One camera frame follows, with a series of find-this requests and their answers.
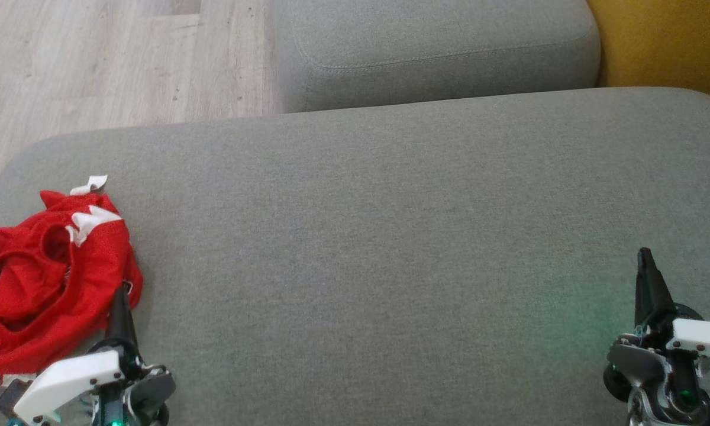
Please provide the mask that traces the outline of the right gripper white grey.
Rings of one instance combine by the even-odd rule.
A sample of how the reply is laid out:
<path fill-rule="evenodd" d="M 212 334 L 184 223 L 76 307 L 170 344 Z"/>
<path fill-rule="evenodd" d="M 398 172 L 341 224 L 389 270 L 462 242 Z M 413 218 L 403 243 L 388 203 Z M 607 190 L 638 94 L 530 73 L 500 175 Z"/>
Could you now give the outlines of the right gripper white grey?
<path fill-rule="evenodd" d="M 639 248 L 633 332 L 610 347 L 605 388 L 626 426 L 710 426 L 710 321 L 674 302 L 651 250 Z"/>

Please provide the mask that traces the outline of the red shirt with white trim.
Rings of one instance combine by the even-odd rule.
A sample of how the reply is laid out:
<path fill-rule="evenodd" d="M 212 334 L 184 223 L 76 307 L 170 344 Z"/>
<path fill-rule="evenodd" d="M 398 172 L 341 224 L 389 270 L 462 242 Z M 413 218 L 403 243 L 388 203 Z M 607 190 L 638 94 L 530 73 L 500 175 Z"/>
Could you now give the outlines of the red shirt with white trim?
<path fill-rule="evenodd" d="M 138 304 L 143 277 L 106 181 L 41 191 L 44 210 L 0 227 L 0 385 L 68 356 L 104 326 L 122 284 Z"/>

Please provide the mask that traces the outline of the wide yellow sofa back cushion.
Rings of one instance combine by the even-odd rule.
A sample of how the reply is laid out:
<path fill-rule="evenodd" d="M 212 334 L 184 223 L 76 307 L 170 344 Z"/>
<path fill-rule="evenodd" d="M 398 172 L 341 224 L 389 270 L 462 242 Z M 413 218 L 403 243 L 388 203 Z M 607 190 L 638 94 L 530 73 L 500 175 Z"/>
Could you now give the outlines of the wide yellow sofa back cushion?
<path fill-rule="evenodd" d="M 710 0 L 587 2 L 601 38 L 601 86 L 710 95 Z"/>

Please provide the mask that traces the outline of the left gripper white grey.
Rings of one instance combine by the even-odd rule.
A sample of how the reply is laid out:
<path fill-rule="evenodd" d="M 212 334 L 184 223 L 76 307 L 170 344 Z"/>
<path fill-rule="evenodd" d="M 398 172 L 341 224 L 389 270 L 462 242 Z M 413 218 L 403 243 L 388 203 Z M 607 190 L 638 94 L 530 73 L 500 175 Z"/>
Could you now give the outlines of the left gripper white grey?
<path fill-rule="evenodd" d="M 59 409 L 79 402 L 82 426 L 168 426 L 167 400 L 176 391 L 171 371 L 144 364 L 130 308 L 131 283 L 112 298 L 105 339 L 85 355 L 54 362 L 34 376 L 0 382 L 7 426 L 62 426 Z"/>

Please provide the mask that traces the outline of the medium grey sofa seat cushion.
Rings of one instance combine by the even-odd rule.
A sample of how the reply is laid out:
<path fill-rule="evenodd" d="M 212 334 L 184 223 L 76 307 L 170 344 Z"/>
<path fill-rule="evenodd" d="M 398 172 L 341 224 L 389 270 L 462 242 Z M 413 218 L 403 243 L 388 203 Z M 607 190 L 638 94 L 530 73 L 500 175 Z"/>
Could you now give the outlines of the medium grey sofa seat cushion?
<path fill-rule="evenodd" d="M 272 0 L 285 113 L 592 88 L 586 0 Z"/>

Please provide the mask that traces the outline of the large grey sofa seat cushion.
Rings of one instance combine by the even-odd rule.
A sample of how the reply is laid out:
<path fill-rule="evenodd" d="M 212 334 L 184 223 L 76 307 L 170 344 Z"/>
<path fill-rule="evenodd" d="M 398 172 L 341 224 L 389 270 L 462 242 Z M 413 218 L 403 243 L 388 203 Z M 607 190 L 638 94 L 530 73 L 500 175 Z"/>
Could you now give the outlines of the large grey sofa seat cushion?
<path fill-rule="evenodd" d="M 169 426 L 624 426 L 637 251 L 710 320 L 710 96 L 602 88 L 50 138 L 0 227 L 108 175 Z"/>

